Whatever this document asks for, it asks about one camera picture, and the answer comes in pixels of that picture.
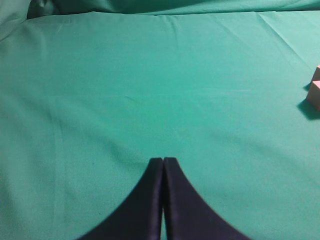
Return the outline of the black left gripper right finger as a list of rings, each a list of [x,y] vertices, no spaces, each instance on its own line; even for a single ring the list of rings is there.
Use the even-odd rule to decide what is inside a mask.
[[[162,201],[168,240],[248,240],[221,218],[191,185],[178,160],[163,160]]]

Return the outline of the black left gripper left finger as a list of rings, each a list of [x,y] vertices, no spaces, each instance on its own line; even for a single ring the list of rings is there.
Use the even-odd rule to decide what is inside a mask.
[[[80,240],[159,240],[164,162],[149,160],[142,177],[118,208]]]

